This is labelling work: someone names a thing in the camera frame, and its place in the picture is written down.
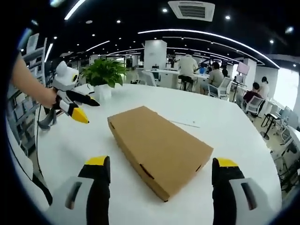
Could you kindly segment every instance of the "white round table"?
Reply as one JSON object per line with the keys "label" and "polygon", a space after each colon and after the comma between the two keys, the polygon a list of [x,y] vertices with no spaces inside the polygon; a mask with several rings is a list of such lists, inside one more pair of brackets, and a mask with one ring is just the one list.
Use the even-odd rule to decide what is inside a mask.
{"label": "white round table", "polygon": [[[77,90],[91,92],[86,85]],[[142,181],[117,146],[107,124],[108,116],[142,105],[214,148],[205,167],[168,202],[162,202]],[[89,158],[109,155],[110,225],[212,224],[214,157],[236,162],[244,176],[253,178],[265,191],[271,208],[280,210],[281,189],[270,150],[236,104],[181,90],[125,84],[114,90],[112,98],[100,107],[82,105],[81,108],[89,124],[63,114],[50,131],[39,129],[38,159],[53,193],[70,176],[77,176]]]}

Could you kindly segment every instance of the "ceiling vent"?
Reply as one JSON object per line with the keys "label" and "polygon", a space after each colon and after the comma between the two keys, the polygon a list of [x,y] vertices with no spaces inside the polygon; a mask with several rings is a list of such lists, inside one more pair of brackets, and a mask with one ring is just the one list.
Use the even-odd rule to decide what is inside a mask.
{"label": "ceiling vent", "polygon": [[170,1],[171,9],[179,19],[203,20],[211,22],[215,4],[202,1]]}

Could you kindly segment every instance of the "cardboard box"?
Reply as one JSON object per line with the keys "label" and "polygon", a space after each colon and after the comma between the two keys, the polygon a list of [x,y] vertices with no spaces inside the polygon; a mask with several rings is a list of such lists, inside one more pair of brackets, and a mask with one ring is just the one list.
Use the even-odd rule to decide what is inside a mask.
{"label": "cardboard box", "polygon": [[145,106],[108,118],[126,158],[163,201],[209,160],[212,148]]}

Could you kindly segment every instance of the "ceiling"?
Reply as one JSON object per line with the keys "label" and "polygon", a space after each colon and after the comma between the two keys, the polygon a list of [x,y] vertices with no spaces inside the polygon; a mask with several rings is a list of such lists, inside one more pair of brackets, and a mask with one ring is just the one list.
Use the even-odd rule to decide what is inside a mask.
{"label": "ceiling", "polygon": [[[64,21],[63,18],[77,1],[66,0],[53,9],[55,13],[52,15],[55,15],[55,18],[49,19],[47,25],[51,30],[51,41],[48,43],[53,43],[50,60],[69,51],[73,53],[65,60],[71,57],[71,60],[88,58],[93,53],[107,54],[142,48],[145,40],[157,38],[166,41],[171,48],[194,49],[232,59],[251,57],[275,68],[274,64],[261,59],[262,57],[253,50],[212,35],[183,31],[138,34],[140,31],[158,29],[204,31],[241,42],[265,55],[300,56],[300,26],[295,24],[294,20],[298,12],[287,3],[285,5],[281,2],[280,6],[276,6],[253,0],[251,4],[246,5],[238,0],[210,0],[206,2],[216,5],[215,12],[213,21],[206,22],[178,19],[165,0],[86,0],[67,21]],[[168,12],[163,13],[163,8],[167,8]],[[226,20],[226,15],[230,15],[231,19]],[[285,34],[289,26],[294,27],[294,32]],[[110,42],[85,52],[105,41]],[[174,52],[186,51],[168,49],[168,53]]]}

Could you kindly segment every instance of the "hand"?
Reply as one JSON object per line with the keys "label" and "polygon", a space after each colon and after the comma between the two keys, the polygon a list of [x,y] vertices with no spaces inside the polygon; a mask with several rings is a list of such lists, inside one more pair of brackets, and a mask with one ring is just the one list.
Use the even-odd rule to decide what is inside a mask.
{"label": "hand", "polygon": [[52,108],[56,103],[56,92],[51,88],[45,88],[43,93],[39,96],[38,102],[46,108]]}

